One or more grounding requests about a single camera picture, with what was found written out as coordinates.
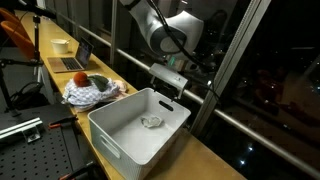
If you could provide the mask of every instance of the white cloth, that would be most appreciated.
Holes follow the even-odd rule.
[[[107,89],[100,92],[98,87],[91,81],[91,85],[87,87],[77,87],[73,79],[70,79],[65,87],[63,93],[63,102],[70,103],[80,109],[88,109],[93,107],[95,104],[103,101],[109,97],[112,97],[119,92],[119,86],[108,78]]]

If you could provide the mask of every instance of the cup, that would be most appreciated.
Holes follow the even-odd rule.
[[[68,44],[69,41],[65,39],[52,39],[51,44],[53,51],[58,54],[68,53]]]

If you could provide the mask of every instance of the wooden countertop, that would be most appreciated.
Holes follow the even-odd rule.
[[[18,16],[22,16],[23,12],[16,11]],[[22,19],[22,24],[29,36],[33,40],[34,38],[34,23],[32,21],[32,13],[28,13]],[[57,26],[54,22],[41,18],[39,24],[39,51],[41,58],[43,59],[50,76],[54,83],[59,88],[61,93],[64,92],[64,87],[74,76],[73,73],[59,73],[55,74],[51,71],[47,61],[47,57],[55,56],[74,56],[78,47],[78,42],[68,35],[64,30]],[[69,43],[68,54],[55,54],[51,46],[51,39],[71,39]],[[91,55],[89,68],[85,71],[87,74],[100,73],[105,77],[110,77],[113,80],[122,80],[126,82],[122,77],[116,74],[112,69],[105,65],[95,55]],[[137,90],[129,83],[128,93],[132,94]],[[96,155],[102,169],[106,173],[107,177],[111,180],[123,179],[118,171],[112,167],[112,165],[93,147],[91,144],[91,134],[89,120],[87,117],[88,112],[77,113],[79,118],[79,127],[81,128],[84,136],[88,140],[93,152]],[[219,156],[209,150],[205,145],[198,141],[186,130],[182,131],[182,134],[178,137],[168,152],[164,154],[162,159],[151,170],[146,179],[245,179],[241,174],[235,171],[230,165],[224,162]]]

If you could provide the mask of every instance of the cable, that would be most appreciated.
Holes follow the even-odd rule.
[[[187,56],[193,63],[197,64],[198,66],[200,66],[203,70],[205,70],[206,72],[210,72],[213,69],[211,67],[208,67],[205,64],[202,64],[199,60],[195,59],[193,56],[191,56],[185,49],[184,47],[180,44],[179,40],[175,37],[175,35],[172,33],[172,31],[170,30],[165,18],[163,17],[161,11],[159,10],[159,8],[154,4],[153,0],[147,0],[151,7],[155,10],[155,12],[157,13],[159,20],[161,22],[161,24],[163,25],[163,28],[165,30],[165,32],[168,34],[168,36],[171,38],[171,40],[174,42],[174,44],[179,48],[179,50],[185,55]]]
[[[8,36],[5,41],[3,41],[3,43],[1,44],[1,47],[0,47],[0,53],[1,53],[4,45],[8,42],[9,39],[11,39],[11,36],[13,36],[13,34],[17,31],[18,27],[20,27],[20,25],[21,25],[21,20],[22,20],[22,18],[23,18],[27,13],[28,13],[28,11],[25,12],[25,13],[20,17],[20,19],[19,19],[19,24],[18,24],[18,25],[16,26],[16,28],[13,30],[13,32],[11,33],[11,35]]]

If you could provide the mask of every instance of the laptop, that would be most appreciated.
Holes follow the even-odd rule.
[[[83,71],[89,64],[93,45],[81,38],[76,57],[49,57],[48,62],[54,73]]]

